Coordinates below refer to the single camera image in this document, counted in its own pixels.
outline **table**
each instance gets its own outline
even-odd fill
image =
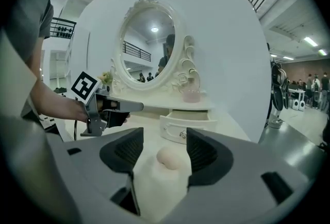
[[[303,98],[302,98],[302,100],[304,100],[304,98],[305,98],[305,91],[303,91],[303,90],[292,90],[292,89],[289,89],[289,91],[290,91],[291,93],[299,93],[299,98],[298,98],[298,101],[299,101],[299,102],[300,102],[301,94],[303,94]]]

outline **white cloth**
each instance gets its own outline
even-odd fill
[[[313,79],[313,83],[311,85],[311,90],[314,91],[314,86],[315,86],[315,83],[317,83],[318,87],[319,87],[319,90],[321,89],[321,83],[320,83],[320,80],[317,78],[316,80]]]

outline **drawer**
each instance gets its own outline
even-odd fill
[[[186,144],[187,127],[215,132],[217,121],[211,120],[207,112],[172,111],[160,116],[160,136],[167,140]]]

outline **person's arm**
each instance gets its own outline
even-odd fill
[[[40,79],[40,60],[43,38],[39,38],[34,52],[26,62],[37,77],[37,82],[31,91],[31,98],[39,114],[61,119],[76,119],[87,121],[85,106],[82,102],[62,97],[47,87]]]

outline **floor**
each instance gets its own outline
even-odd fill
[[[326,113],[306,106],[305,111],[283,108],[279,117],[315,145],[322,143],[321,135],[327,121]]]
[[[321,133],[323,130],[324,125],[320,123],[320,119],[323,119],[324,115],[315,109],[307,109],[305,113],[285,110],[282,119],[289,122],[284,122],[279,129],[267,126],[263,130],[259,144],[312,180],[317,176],[326,158],[326,154],[314,143],[321,141],[320,136],[313,135],[313,131]],[[303,135],[291,124],[306,134]]]

